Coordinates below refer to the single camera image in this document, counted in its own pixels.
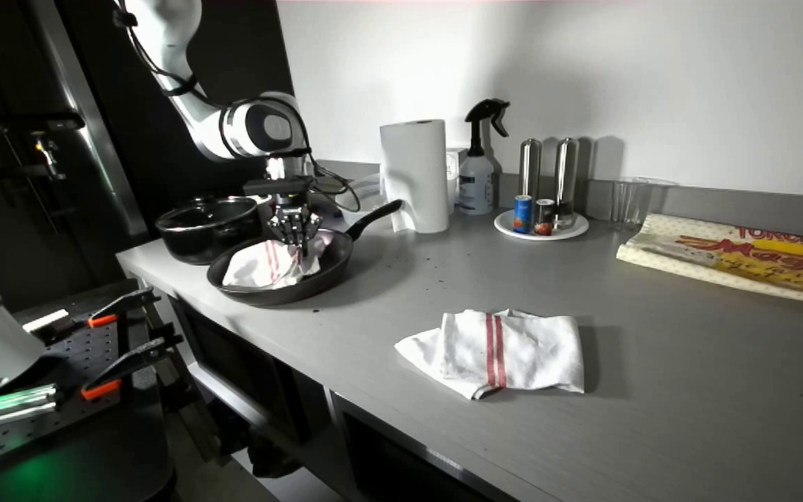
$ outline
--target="white towel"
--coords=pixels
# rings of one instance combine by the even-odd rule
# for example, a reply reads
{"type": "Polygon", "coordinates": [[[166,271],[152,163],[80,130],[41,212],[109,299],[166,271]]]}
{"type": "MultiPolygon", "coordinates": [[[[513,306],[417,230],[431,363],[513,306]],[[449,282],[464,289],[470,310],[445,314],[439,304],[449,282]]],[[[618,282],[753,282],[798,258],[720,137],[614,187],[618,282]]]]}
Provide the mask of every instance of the white towel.
{"type": "Polygon", "coordinates": [[[222,286],[233,292],[292,286],[319,271],[319,250],[322,244],[311,244],[310,254],[301,257],[279,239],[247,244],[230,257],[222,286]]]}
{"type": "Polygon", "coordinates": [[[515,310],[445,313],[437,329],[404,338],[395,350],[464,398],[498,388],[584,393],[575,318],[515,310]]]}

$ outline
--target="white robotic arm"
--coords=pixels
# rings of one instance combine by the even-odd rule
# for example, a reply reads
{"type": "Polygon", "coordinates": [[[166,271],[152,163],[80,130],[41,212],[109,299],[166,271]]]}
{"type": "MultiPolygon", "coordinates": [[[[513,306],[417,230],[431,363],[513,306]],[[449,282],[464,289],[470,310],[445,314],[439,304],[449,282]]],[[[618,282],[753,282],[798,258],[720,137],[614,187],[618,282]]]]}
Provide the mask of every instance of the white robotic arm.
{"type": "Polygon", "coordinates": [[[128,41],[166,91],[202,155],[218,162],[239,155],[296,159],[296,176],[311,176],[304,162],[310,154],[305,127],[289,94],[265,91],[230,105],[205,101],[186,62],[186,43],[197,32],[202,13],[200,0],[114,2],[128,41]]]}

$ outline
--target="robotic arm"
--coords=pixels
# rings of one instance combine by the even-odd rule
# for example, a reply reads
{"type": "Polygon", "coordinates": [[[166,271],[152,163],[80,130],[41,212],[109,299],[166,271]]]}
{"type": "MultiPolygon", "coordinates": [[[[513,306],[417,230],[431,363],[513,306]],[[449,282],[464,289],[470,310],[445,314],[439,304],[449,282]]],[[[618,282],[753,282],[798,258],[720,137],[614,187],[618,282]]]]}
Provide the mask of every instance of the robotic arm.
{"type": "Polygon", "coordinates": [[[311,176],[305,162],[305,127],[289,94],[265,91],[230,105],[213,105],[205,101],[193,67],[186,63],[186,43],[197,32],[202,13],[200,0],[114,2],[116,25],[126,28],[130,46],[166,91],[202,155],[213,162],[243,155],[285,159],[286,172],[311,176]]]}
{"type": "Polygon", "coordinates": [[[126,31],[133,53],[148,63],[180,114],[197,151],[213,162],[266,155],[273,180],[266,180],[265,193],[275,194],[269,229],[286,244],[304,250],[305,237],[322,219],[319,212],[335,212],[335,204],[322,194],[345,193],[347,180],[325,172],[311,159],[292,94],[261,91],[258,98],[233,101],[230,105],[213,105],[186,62],[186,43],[197,32],[202,13],[200,0],[114,2],[114,22],[126,31]]]}

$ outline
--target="cable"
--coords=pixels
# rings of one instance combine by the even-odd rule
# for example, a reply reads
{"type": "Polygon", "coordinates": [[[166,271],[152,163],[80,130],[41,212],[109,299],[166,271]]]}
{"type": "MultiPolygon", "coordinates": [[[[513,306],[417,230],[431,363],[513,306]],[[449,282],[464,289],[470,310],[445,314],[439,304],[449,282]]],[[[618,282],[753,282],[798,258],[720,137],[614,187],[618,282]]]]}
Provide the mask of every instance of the cable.
{"type": "Polygon", "coordinates": [[[155,62],[151,59],[151,53],[141,46],[140,36],[133,32],[130,25],[135,25],[133,13],[126,11],[126,0],[119,0],[116,11],[114,11],[114,22],[116,28],[126,31],[128,36],[128,46],[135,59],[141,59],[141,63],[152,73],[152,75],[163,75],[163,78],[173,78],[176,80],[176,88],[166,88],[166,94],[195,94],[200,98],[202,103],[208,103],[208,98],[197,88],[195,78],[180,78],[176,73],[166,73],[160,67],[155,67],[155,62]]]}
{"type": "Polygon", "coordinates": [[[363,200],[360,200],[360,194],[354,193],[354,187],[347,184],[347,177],[332,172],[328,167],[322,167],[322,163],[315,159],[315,147],[311,147],[311,142],[310,142],[305,120],[301,120],[301,110],[297,110],[296,105],[289,105],[289,110],[292,110],[296,120],[297,120],[301,137],[304,137],[304,142],[305,142],[305,155],[310,155],[310,162],[315,163],[315,172],[319,176],[319,177],[315,177],[311,190],[319,193],[319,194],[328,194],[328,197],[338,197],[338,194],[343,194],[343,193],[351,193],[354,205],[343,205],[343,204],[338,204],[338,205],[345,208],[345,212],[360,212],[360,208],[363,208],[363,200]]]}

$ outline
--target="pan handle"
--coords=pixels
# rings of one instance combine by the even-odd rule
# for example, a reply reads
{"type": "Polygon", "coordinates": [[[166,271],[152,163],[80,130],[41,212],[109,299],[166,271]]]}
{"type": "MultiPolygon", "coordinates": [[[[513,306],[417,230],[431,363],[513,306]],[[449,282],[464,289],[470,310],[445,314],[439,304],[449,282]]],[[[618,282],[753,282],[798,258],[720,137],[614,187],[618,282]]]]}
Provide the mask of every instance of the pan handle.
{"type": "Polygon", "coordinates": [[[384,218],[384,215],[392,215],[392,212],[399,212],[399,208],[402,208],[402,200],[389,200],[389,204],[384,204],[384,205],[363,215],[354,225],[345,229],[345,233],[347,233],[351,239],[357,239],[374,219],[378,219],[378,218],[384,218]]]}

